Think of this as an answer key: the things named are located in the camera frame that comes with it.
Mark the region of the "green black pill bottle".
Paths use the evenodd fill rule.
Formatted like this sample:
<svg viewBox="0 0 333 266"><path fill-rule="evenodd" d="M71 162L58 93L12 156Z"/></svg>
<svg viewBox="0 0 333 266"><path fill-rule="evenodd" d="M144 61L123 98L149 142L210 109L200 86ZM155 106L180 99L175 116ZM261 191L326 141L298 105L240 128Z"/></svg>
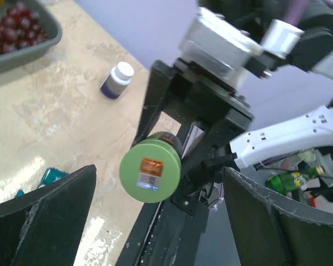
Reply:
<svg viewBox="0 0 333 266"><path fill-rule="evenodd" d="M172 133L156 132L133 146L119 166L120 182L128 195L143 203L169 198L181 178L182 144Z"/></svg>

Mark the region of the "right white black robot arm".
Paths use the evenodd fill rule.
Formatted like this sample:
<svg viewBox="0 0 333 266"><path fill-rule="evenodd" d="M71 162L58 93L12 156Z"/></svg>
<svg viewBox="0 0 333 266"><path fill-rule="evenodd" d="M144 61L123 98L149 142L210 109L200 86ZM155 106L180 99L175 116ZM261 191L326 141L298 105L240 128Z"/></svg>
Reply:
<svg viewBox="0 0 333 266"><path fill-rule="evenodd" d="M248 131L237 94L248 74L284 65L333 80L333 1L199 1L172 66L154 62L131 149L119 166L125 191L144 203L191 197L223 167L333 146L333 101Z"/></svg>

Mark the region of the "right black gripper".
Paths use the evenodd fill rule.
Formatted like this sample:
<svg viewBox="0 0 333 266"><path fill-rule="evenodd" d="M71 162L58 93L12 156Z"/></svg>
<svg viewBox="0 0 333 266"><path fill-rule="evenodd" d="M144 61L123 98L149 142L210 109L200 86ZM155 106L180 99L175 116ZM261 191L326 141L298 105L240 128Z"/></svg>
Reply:
<svg viewBox="0 0 333 266"><path fill-rule="evenodd" d="M194 62L177 59L173 67L152 64L132 147L146 139L164 111L181 124L205 128L182 159L181 183L171 197L190 216L205 203L213 185L223 181L224 168L237 168L230 141L246 131L253 116L241 95Z"/></svg>

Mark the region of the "teal weekly pill organizer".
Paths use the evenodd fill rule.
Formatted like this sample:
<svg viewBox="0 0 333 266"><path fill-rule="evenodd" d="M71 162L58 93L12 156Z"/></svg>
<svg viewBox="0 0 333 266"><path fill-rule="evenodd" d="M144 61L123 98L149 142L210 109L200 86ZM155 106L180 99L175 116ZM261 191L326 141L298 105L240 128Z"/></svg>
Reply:
<svg viewBox="0 0 333 266"><path fill-rule="evenodd" d="M51 185L52 183L59 181L68 175L69 175L69 173L67 173L65 171L59 170L54 167L49 167L45 170L37 187L33 188L32 190L36 190L36 189Z"/></svg>

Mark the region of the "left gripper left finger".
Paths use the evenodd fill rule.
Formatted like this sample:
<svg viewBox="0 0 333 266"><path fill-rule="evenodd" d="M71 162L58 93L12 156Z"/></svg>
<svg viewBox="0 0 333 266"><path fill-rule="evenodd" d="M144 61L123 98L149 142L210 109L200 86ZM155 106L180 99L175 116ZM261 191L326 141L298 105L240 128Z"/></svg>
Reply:
<svg viewBox="0 0 333 266"><path fill-rule="evenodd" d="M0 265L73 265L96 186L84 166L0 204Z"/></svg>

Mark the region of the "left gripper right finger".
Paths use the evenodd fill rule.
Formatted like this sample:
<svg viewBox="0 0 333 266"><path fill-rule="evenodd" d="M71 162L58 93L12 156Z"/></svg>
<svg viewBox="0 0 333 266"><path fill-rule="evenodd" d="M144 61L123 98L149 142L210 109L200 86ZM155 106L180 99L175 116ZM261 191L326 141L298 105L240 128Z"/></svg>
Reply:
<svg viewBox="0 0 333 266"><path fill-rule="evenodd" d="M289 199L232 168L224 197L241 265L333 265L333 213Z"/></svg>

